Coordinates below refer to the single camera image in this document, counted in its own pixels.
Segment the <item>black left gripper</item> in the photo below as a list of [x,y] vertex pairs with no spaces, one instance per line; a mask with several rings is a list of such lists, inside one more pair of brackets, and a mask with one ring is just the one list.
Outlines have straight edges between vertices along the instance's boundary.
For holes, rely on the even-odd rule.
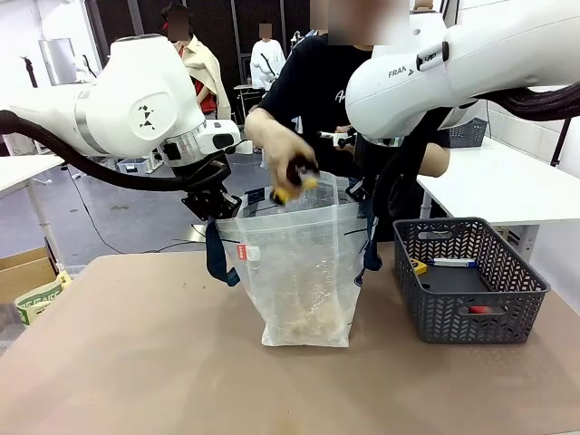
[[222,183],[200,191],[188,192],[181,201],[202,221],[233,218],[242,204],[242,199],[229,194]]

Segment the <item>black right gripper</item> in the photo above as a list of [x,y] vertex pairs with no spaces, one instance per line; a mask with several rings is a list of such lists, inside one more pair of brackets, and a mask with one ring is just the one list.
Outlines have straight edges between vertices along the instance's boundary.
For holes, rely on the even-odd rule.
[[369,199],[369,193],[365,188],[364,179],[349,178],[349,185],[345,193],[356,203],[365,203]]

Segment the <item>person's right hand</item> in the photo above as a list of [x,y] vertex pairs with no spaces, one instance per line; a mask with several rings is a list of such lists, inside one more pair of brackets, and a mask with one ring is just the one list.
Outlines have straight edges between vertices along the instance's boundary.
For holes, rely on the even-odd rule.
[[296,190],[302,187],[298,168],[318,171],[314,150],[291,131],[273,133],[265,139],[263,151],[277,187]]

